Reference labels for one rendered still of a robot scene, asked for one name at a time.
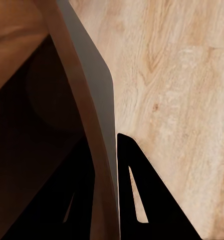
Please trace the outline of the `trash can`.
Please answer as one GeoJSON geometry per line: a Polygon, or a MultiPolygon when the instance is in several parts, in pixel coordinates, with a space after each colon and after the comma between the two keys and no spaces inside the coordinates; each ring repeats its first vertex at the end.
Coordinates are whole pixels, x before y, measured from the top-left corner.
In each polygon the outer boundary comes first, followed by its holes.
{"type": "Polygon", "coordinates": [[[85,136],[95,168],[90,240],[120,240],[108,65],[69,0],[0,0],[0,240],[85,136]]]}

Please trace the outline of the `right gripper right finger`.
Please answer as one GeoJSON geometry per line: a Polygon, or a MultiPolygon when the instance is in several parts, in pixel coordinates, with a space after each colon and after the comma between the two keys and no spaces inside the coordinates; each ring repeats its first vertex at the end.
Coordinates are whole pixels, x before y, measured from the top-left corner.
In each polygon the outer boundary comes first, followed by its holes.
{"type": "Polygon", "coordinates": [[[202,240],[137,142],[117,136],[120,240],[202,240]],[[149,223],[137,220],[132,171],[149,223]]]}

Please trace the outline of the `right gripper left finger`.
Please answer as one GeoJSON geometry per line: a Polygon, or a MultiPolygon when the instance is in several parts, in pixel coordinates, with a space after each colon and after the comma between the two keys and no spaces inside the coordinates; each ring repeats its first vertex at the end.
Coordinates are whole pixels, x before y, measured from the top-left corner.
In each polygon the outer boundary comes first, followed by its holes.
{"type": "Polygon", "coordinates": [[[95,168],[85,136],[1,240],[90,240],[94,187],[95,168]]]}

